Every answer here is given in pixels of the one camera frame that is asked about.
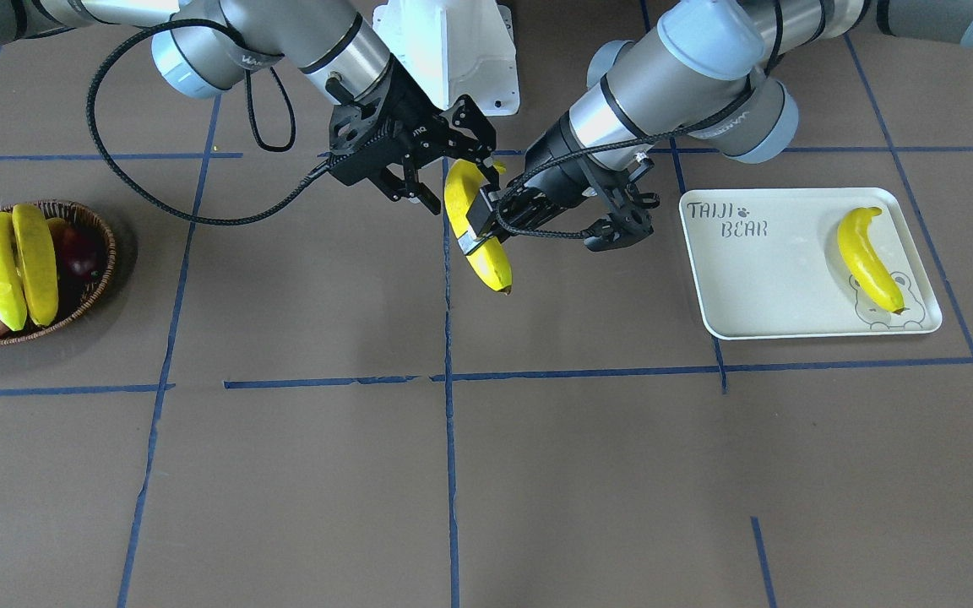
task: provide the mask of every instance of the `yellow banana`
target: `yellow banana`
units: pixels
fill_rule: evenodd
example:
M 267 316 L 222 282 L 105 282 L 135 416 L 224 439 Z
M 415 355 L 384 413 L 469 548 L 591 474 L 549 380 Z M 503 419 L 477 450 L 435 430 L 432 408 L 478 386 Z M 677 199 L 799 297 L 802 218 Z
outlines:
M 499 173 L 505 172 L 502 163 L 495 166 Z M 448 177 L 445 178 L 445 214 L 448 215 L 448 223 L 453 227 L 457 242 L 474 239 L 467 213 L 483 180 L 483 174 L 474 162 L 457 160 L 448 170 Z M 466 257 L 486 287 L 502 293 L 513 291 L 513 266 L 509 265 L 509 257 L 496 237 L 487 239 Z
M 881 215 L 880 208 L 860 207 L 851 210 L 839 223 L 837 240 L 839 254 L 846 267 L 854 274 L 862 291 L 875 301 L 878 307 L 899 315 L 904 307 L 903 291 L 877 257 L 877 251 L 869 242 L 869 223 Z
M 28 307 L 17 276 L 13 251 L 13 220 L 11 214 L 0 211 L 0 320 L 14 331 L 24 328 Z
M 13 230 L 28 316 L 40 327 L 50 326 L 58 314 L 58 273 L 51 230 L 43 212 L 28 203 L 14 205 Z

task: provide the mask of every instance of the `silver metal cylinder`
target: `silver metal cylinder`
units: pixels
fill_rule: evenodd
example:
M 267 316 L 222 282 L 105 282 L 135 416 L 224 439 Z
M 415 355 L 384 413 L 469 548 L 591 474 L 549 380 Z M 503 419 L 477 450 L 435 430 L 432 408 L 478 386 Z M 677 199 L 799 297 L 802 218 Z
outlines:
M 835 38 L 854 27 L 862 18 L 869 0 L 833 0 L 832 4 L 831 15 L 825 16 L 825 30 L 821 38 Z
M 760 51 L 758 32 L 737 4 L 680 3 L 573 104 L 573 134 L 591 147 L 669 132 L 714 115 L 744 90 Z M 650 147 L 592 158 L 621 170 Z
M 151 26 L 178 12 L 178 0 L 42 0 L 44 10 L 70 27 L 93 23 Z
M 335 49 L 359 15 L 348 0 L 220 0 L 220 8 L 252 49 L 300 68 Z
M 385 73 L 390 55 L 389 47 L 385 42 L 382 42 L 370 26 L 362 23 L 347 47 L 344 47 L 340 53 L 323 64 L 318 62 L 319 65 L 310 66 L 309 72 L 306 69 L 302 70 L 302 73 L 333 103 L 336 103 L 336 99 L 325 92 L 325 82 L 329 78 L 339 79 L 340 85 L 358 99 L 363 96 L 363 93 L 370 91 L 378 78 Z
M 740 162 L 765 162 L 791 142 L 798 128 L 798 106 L 785 86 L 775 78 L 759 82 L 753 95 L 730 116 L 713 127 L 690 133 L 717 147 L 727 158 Z
M 973 0 L 885 0 L 872 10 L 884 34 L 954 45 L 973 23 Z
M 768 0 L 749 1 L 743 3 L 742 8 L 753 20 L 761 39 L 764 40 L 764 61 L 767 62 L 771 58 L 777 31 L 775 3 Z M 780 8 L 783 10 L 780 54 L 806 45 L 818 35 L 822 24 L 825 24 L 825 8 L 821 0 L 780 0 Z

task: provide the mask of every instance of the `gray floor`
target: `gray floor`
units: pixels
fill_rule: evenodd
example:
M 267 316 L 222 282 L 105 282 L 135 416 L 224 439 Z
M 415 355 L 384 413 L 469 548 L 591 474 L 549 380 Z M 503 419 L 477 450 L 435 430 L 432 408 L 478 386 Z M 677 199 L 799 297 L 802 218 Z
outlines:
M 642 35 L 643 7 L 517 3 L 503 149 L 582 93 L 600 43 Z M 128 32 L 0 50 L 0 204 L 91 205 L 128 254 L 103 307 L 0 349 L 0 605 L 973 607 L 973 51 L 856 32 L 789 54 L 791 149 L 741 166 L 665 144 L 656 235 L 603 254 L 513 239 L 505 297 L 438 219 L 370 187 L 325 178 L 243 228 L 151 208 L 84 126 Z M 179 207 L 259 211 L 328 122 L 281 73 L 288 155 L 255 149 L 241 90 L 182 99 L 142 51 L 108 78 L 101 127 Z M 899 198 L 935 334 L 711 339 L 673 201 L 803 186 Z

